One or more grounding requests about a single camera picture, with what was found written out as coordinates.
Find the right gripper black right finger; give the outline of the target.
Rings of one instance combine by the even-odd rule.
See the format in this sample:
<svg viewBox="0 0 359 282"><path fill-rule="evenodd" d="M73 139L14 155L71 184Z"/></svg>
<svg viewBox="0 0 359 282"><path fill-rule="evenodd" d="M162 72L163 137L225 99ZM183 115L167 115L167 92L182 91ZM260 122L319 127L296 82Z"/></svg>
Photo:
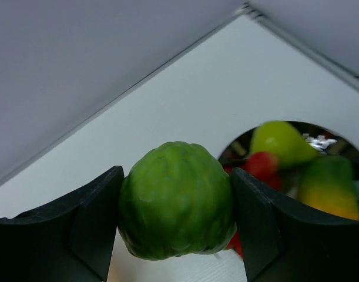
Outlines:
<svg viewBox="0 0 359 282"><path fill-rule="evenodd" d="M248 281L359 281L359 221L302 204L242 169L230 178Z"/></svg>

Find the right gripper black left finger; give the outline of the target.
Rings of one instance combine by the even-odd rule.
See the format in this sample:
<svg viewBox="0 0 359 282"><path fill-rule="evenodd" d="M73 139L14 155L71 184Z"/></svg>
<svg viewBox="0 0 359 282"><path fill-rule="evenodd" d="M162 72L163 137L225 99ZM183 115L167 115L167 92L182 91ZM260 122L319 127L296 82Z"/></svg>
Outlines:
<svg viewBox="0 0 359 282"><path fill-rule="evenodd" d="M106 281L123 168L11 219L0 218L0 281Z"/></svg>

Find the fake mango green orange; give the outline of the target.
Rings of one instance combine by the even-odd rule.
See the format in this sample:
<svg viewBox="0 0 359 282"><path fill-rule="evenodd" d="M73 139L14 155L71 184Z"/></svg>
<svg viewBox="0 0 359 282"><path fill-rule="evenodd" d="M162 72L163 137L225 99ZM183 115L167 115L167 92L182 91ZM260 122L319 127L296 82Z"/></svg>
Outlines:
<svg viewBox="0 0 359 282"><path fill-rule="evenodd" d="M322 212L359 221L352 162L342 156L312 160L301 173L297 200Z"/></svg>

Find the red fake lychee bunch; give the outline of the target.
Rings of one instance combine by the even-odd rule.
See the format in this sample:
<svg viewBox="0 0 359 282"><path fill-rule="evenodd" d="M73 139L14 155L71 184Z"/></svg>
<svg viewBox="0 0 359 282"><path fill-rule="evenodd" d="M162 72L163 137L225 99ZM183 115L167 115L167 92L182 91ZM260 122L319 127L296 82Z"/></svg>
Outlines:
<svg viewBox="0 0 359 282"><path fill-rule="evenodd" d="M233 168L241 168L272 189L281 191L282 181L278 174L279 159L272 153L253 153L246 160L224 163L222 166L228 174Z"/></svg>

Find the green fake pear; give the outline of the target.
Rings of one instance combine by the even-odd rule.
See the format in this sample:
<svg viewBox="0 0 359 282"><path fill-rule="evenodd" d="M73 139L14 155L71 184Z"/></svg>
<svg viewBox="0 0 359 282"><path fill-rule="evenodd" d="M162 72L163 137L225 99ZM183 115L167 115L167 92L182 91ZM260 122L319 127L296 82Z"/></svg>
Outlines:
<svg viewBox="0 0 359 282"><path fill-rule="evenodd" d="M281 168L307 163L318 156L302 134L290 123L271 120L256 127L250 142L250 153L269 152L279 159Z"/></svg>

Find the green fake custard apple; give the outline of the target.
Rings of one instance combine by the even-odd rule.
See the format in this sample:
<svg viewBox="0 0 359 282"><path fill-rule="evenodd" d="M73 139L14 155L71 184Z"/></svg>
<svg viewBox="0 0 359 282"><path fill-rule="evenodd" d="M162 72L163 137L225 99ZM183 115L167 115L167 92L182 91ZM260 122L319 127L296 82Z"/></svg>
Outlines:
<svg viewBox="0 0 359 282"><path fill-rule="evenodd" d="M118 230L128 252L159 261L226 248L236 232L230 177L202 145L167 142L125 177Z"/></svg>

